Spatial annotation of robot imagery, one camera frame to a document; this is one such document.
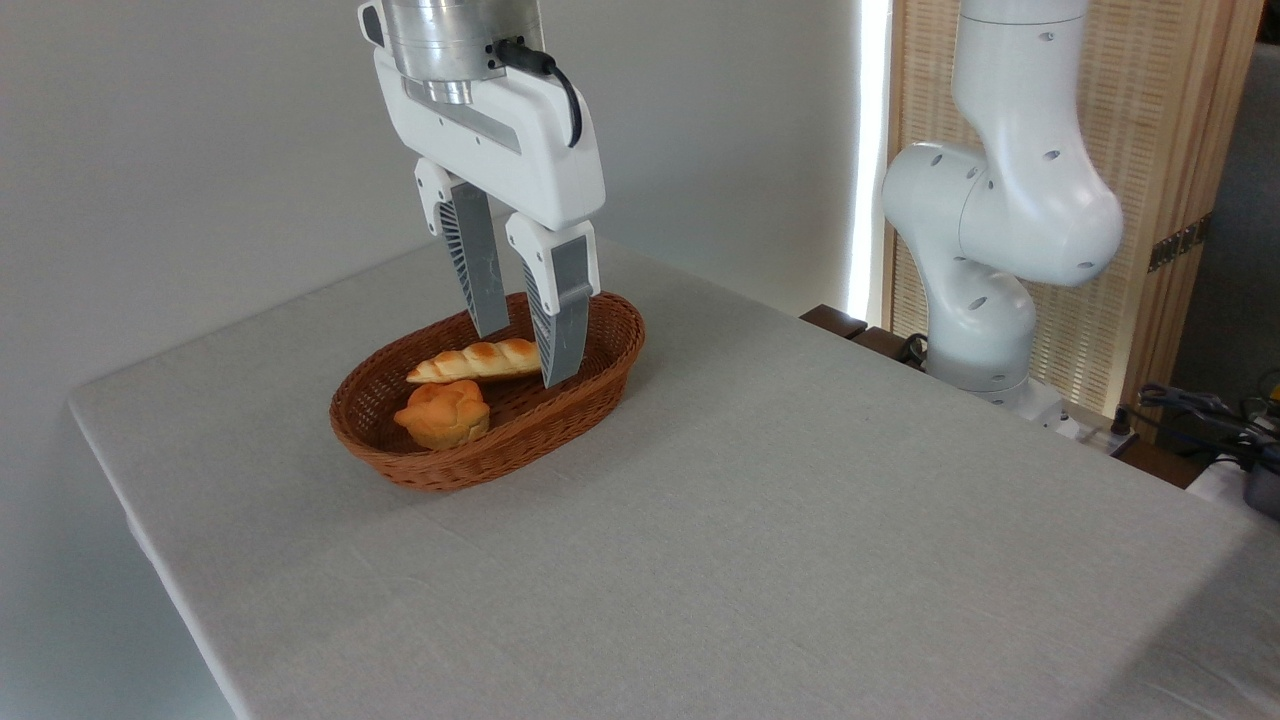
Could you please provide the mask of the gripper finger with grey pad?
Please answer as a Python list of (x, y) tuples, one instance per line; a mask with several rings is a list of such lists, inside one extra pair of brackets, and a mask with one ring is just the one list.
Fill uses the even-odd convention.
[(602, 291), (595, 228), (549, 231), (517, 211), (506, 233), (524, 263), (541, 378), (552, 388), (576, 375), (585, 355), (590, 299)]
[(415, 179), (428, 231), (445, 241), (477, 336), (503, 331), (509, 314), (488, 195), (426, 158), (416, 161)]

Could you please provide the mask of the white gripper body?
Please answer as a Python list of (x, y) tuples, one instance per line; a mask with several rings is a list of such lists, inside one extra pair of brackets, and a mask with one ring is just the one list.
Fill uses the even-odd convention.
[(581, 94), (509, 61), (544, 49), (538, 3), (367, 1), (358, 23), (404, 146), (553, 231), (600, 210)]

